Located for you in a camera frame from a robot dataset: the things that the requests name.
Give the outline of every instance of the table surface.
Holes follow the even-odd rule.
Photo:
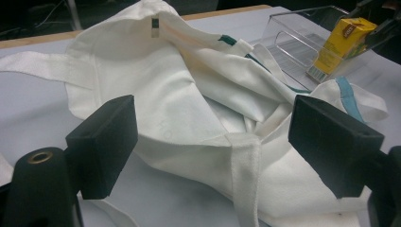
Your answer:
[[[188,24],[209,33],[223,33],[251,44],[261,38],[269,15],[282,8],[256,6],[187,15]],[[32,50],[63,53],[79,31],[0,42],[0,57]],[[386,135],[383,151],[399,144],[401,134],[401,66],[369,51],[359,56],[345,76],[356,85],[383,97],[389,117],[374,123],[373,128]],[[64,136],[80,120],[68,111],[63,83],[11,73],[0,74],[0,152],[14,165],[18,157],[35,148],[65,148]],[[60,106],[52,104],[61,100]],[[18,110],[34,107],[34,115],[26,121],[10,121]],[[53,112],[37,112],[42,106]],[[125,203],[118,192],[130,190],[132,206],[126,211],[140,226],[238,226],[232,203],[216,190],[147,166],[133,154],[120,175],[128,184],[116,184],[108,200]],[[85,226],[113,226],[107,216],[90,202],[81,204]]]

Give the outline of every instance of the yellow carton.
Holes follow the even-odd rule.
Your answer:
[[[363,18],[341,19],[307,73],[318,82],[334,72],[343,59],[354,57],[365,50],[364,38],[376,25]]]

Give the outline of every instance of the white cloth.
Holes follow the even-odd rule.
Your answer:
[[[79,34],[63,55],[8,56],[0,70],[64,81],[79,118],[135,95],[141,158],[232,198],[242,226],[257,226],[257,218],[273,226],[357,226],[356,211],[365,209],[367,192],[337,200],[289,144],[297,94],[268,50],[196,30],[163,1],[124,9]],[[352,88],[365,121],[386,116],[381,98]],[[335,80],[311,96],[346,111]]]

